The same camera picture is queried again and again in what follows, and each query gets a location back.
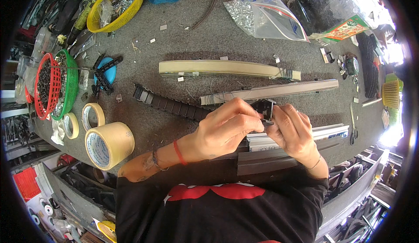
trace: brown cable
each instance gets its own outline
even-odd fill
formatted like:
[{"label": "brown cable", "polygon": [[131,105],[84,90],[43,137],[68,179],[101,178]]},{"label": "brown cable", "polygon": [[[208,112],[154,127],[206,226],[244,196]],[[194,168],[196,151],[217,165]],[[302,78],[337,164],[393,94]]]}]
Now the brown cable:
[{"label": "brown cable", "polygon": [[194,25],[191,30],[196,29],[210,15],[212,8],[214,8],[214,5],[215,5],[215,0],[212,0],[212,4],[209,7],[210,9],[208,10],[207,14],[205,14],[204,17],[199,22],[197,22],[196,25]]}]

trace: thin bracelet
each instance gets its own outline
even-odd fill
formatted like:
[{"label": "thin bracelet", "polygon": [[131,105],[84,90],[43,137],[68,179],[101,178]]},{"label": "thin bracelet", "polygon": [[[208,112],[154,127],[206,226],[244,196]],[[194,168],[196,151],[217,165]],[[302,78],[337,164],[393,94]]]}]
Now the thin bracelet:
[{"label": "thin bracelet", "polygon": [[163,168],[161,168],[161,167],[158,166],[158,164],[157,164],[157,158],[155,157],[155,153],[156,153],[156,151],[153,150],[152,155],[153,155],[153,162],[154,162],[155,166],[158,169],[160,169],[161,171],[167,171],[169,169],[169,167],[166,167],[166,168],[163,169]]},{"label": "thin bracelet", "polygon": [[320,160],[321,160],[321,155],[318,157],[318,161],[317,161],[317,163],[314,165],[314,167],[311,167],[311,168],[306,168],[306,169],[307,169],[307,170],[310,170],[310,169],[313,169],[313,168],[317,167],[317,165],[320,163]]},{"label": "thin bracelet", "polygon": [[186,166],[188,163],[186,163],[185,159],[183,159],[182,153],[180,152],[178,147],[177,140],[173,141],[173,146],[175,147],[176,154],[178,154],[179,161],[182,165]]}]

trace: red plastic basket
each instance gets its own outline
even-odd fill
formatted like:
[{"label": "red plastic basket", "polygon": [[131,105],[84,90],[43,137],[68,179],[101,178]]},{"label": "red plastic basket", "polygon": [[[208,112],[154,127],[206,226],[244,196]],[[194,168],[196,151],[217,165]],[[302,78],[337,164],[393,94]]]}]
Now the red plastic basket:
[{"label": "red plastic basket", "polygon": [[[46,60],[51,60],[51,79],[50,79],[50,93],[48,95],[48,106],[45,109],[41,102],[41,96],[38,93],[38,79],[39,73],[41,72],[42,65]],[[58,98],[60,96],[61,90],[61,70],[58,67],[57,61],[54,60],[54,57],[51,53],[46,53],[45,56],[42,58],[41,62],[39,62],[38,72],[36,74],[35,79],[35,111],[38,115],[40,120],[45,120],[46,116],[51,113],[55,106],[57,105]]]},{"label": "red plastic basket", "polygon": [[28,89],[25,86],[25,96],[26,96],[26,101],[30,104],[34,101],[34,97],[31,96],[31,94],[29,94]]}]

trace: workbench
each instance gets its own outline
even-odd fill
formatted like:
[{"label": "workbench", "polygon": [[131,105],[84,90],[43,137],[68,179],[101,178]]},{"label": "workbench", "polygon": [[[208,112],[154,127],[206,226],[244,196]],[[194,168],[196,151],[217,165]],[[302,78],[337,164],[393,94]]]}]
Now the workbench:
[{"label": "workbench", "polygon": [[[193,132],[198,123],[164,111],[150,107],[133,98],[134,82],[172,99],[190,104],[199,104],[202,95],[223,91],[240,90],[243,86],[259,87],[271,84],[287,83],[285,80],[269,80],[239,76],[198,76],[185,77],[178,82],[177,77],[161,77],[158,63],[180,59],[219,59],[227,56],[229,60],[254,62],[275,66],[274,54],[280,57],[280,67],[301,71],[302,81],[314,79],[338,79],[339,88],[323,91],[313,95],[297,95],[274,98],[277,104],[290,103],[296,109],[307,114],[313,127],[344,123],[350,125],[352,131],[349,103],[354,97],[359,98],[359,104],[353,103],[355,124],[359,137],[354,145],[349,138],[342,141],[340,152],[326,158],[329,166],[336,165],[374,145],[384,131],[381,120],[383,104],[381,102],[362,108],[361,103],[367,101],[364,96],[364,81],[362,61],[359,58],[359,93],[351,78],[342,79],[338,65],[325,64],[320,46],[313,43],[297,42],[280,39],[262,39],[248,36],[231,19],[223,2],[217,0],[209,15],[195,30],[185,30],[197,23],[207,12],[212,0],[179,0],[173,4],[152,5],[144,0],[138,13],[122,28],[115,31],[115,36],[108,37],[106,33],[96,36],[96,45],[87,50],[87,57],[77,57],[80,67],[92,67],[100,53],[106,57],[123,55],[124,61],[117,65],[117,74],[113,87],[115,92],[108,96],[102,94],[97,103],[102,107],[106,123],[120,121],[129,126],[135,137],[134,152],[109,172],[117,173],[118,169],[130,159],[150,151],[154,146],[164,146],[173,140]],[[160,31],[160,26],[167,29]],[[332,46],[327,46],[335,55],[351,52],[360,57],[359,48],[349,39]],[[71,110],[78,119],[80,133],[78,138],[69,140],[64,137],[64,146],[51,141],[51,121],[35,120],[36,133],[61,151],[92,165],[85,145],[86,131],[81,122],[81,112],[86,103],[96,102],[91,96],[89,82],[89,98],[81,100],[84,91],[79,91],[76,102]],[[116,95],[122,94],[123,101],[117,103]],[[235,163],[225,160],[234,173]],[[203,166],[210,162],[201,162]]]}]

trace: black t-shirt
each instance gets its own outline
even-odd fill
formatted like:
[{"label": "black t-shirt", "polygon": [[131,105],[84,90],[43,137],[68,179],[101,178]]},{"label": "black t-shirt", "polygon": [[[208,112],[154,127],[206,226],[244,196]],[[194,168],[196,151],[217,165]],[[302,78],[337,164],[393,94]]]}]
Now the black t-shirt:
[{"label": "black t-shirt", "polygon": [[179,184],[170,190],[118,178],[118,243],[313,242],[327,188],[326,178],[307,176],[259,187]]}]

